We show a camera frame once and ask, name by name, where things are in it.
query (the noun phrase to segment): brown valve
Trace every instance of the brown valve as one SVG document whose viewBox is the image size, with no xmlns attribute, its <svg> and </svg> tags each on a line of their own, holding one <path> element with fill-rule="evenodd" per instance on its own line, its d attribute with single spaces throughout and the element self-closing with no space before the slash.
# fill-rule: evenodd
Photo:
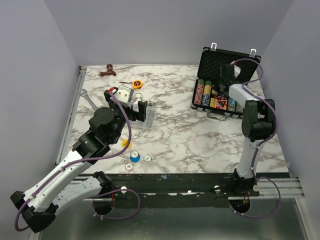
<svg viewBox="0 0 320 240">
<path fill-rule="evenodd" d="M 107 69 L 107 71 L 101 71 L 101 72 L 99 72 L 99 76 L 100 76 L 100 77 L 107 76 L 107 75 L 113 75 L 113 76 L 117 75 L 116 72 L 113 71 L 113 66 L 112 66 L 112 64 L 107 64 L 107 65 L 106 65 L 106 69 Z"/>
</svg>

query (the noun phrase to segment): white marble surface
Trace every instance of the white marble surface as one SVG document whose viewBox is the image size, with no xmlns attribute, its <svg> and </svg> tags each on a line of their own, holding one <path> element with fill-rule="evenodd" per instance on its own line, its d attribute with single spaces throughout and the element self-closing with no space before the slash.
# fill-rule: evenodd
<svg viewBox="0 0 320 240">
<path fill-rule="evenodd" d="M 107 106 L 104 91 L 120 86 L 121 81 L 142 80 L 139 91 L 144 100 L 157 107 L 151 131 L 134 128 L 132 147 L 125 154 L 101 160 L 84 173 L 230 173 L 240 161 L 244 145 L 241 131 L 242 119 L 226 121 L 207 118 L 206 112 L 191 109 L 198 66 L 196 65 L 114 65 L 117 76 L 100 77 L 106 66 L 89 66 L 83 87 L 98 107 Z M 260 84 L 250 88 L 263 95 Z M 89 103 L 81 97 L 77 106 L 68 149 L 89 128 L 88 120 L 94 113 Z M 128 138 L 125 126 L 120 140 L 111 145 L 110 155 L 122 149 L 121 142 Z M 133 163 L 133 170 L 125 170 L 130 163 L 130 152 L 137 150 L 141 158 L 150 154 L 153 160 Z M 275 137 L 262 151 L 257 172 L 287 172 L 282 150 Z"/>
</svg>

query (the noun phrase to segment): yellow poker chip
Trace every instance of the yellow poker chip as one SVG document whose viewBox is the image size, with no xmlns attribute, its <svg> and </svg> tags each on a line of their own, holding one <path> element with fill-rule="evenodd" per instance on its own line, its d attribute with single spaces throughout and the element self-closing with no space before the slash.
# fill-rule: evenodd
<svg viewBox="0 0 320 240">
<path fill-rule="evenodd" d="M 121 146 L 124 148 L 127 145 L 127 142 L 128 142 L 128 139 L 123 140 L 121 143 Z M 131 146 L 132 146 L 132 141 L 130 142 L 128 149 L 131 148 Z"/>
</svg>

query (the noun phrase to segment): gray wall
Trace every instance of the gray wall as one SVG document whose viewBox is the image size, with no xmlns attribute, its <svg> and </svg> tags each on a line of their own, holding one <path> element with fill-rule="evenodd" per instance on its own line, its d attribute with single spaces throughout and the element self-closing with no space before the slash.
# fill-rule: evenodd
<svg viewBox="0 0 320 240">
<path fill-rule="evenodd" d="M 198 64 L 218 47 L 262 54 L 293 0 L 44 0 L 80 65 Z"/>
<path fill-rule="evenodd" d="M 279 116 L 279 140 L 299 176 L 320 238 L 320 2 L 295 0 L 264 55 L 266 97 Z"/>
<path fill-rule="evenodd" d="M 2 1 L 0 33 L 0 239 L 20 240 L 9 197 L 54 166 L 79 68 L 43 0 Z"/>
</svg>

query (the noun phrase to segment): wrench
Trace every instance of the wrench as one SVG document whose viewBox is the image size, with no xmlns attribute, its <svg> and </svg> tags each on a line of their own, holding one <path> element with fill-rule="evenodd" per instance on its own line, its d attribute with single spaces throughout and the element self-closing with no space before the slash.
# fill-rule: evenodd
<svg viewBox="0 0 320 240">
<path fill-rule="evenodd" d="M 95 103 L 91 100 L 91 98 L 88 96 L 88 91 L 85 89 L 82 89 L 81 92 L 79 92 L 81 97 L 84 97 L 87 102 L 91 105 L 94 111 L 98 109 L 98 107 L 95 105 Z"/>
</svg>

